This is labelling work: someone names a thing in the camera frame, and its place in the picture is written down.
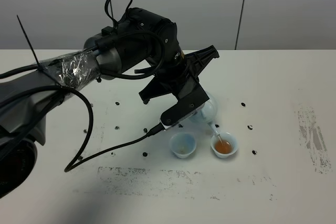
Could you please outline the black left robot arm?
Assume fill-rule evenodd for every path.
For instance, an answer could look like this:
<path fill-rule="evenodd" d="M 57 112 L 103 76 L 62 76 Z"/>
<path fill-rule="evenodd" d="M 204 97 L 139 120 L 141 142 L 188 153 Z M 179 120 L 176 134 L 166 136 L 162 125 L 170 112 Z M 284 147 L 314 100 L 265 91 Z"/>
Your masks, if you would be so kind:
<path fill-rule="evenodd" d="M 76 96 L 93 110 L 81 90 L 93 81 L 151 78 L 139 95 L 144 104 L 172 94 L 177 104 L 162 113 L 146 137 L 179 124 L 209 100 L 199 74 L 218 58 L 213 46 L 184 54 L 177 25 L 141 8 L 130 8 L 113 26 L 89 38 L 81 51 L 38 61 L 1 74 L 1 196 L 16 189 L 33 170 L 36 144 L 46 141 L 46 114 Z"/>

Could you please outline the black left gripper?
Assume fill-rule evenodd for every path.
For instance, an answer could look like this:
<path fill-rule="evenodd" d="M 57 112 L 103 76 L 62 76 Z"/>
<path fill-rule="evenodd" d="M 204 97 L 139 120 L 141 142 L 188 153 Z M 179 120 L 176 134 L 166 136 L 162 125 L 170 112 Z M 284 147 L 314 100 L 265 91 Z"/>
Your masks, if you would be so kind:
<path fill-rule="evenodd" d="M 199 82 L 199 74 L 216 58 L 219 58 L 219 53 L 213 45 L 186 55 L 183 51 L 177 53 L 173 61 L 164 65 L 139 92 L 140 98 L 148 104 L 151 99 L 170 93 L 188 94 Z"/>

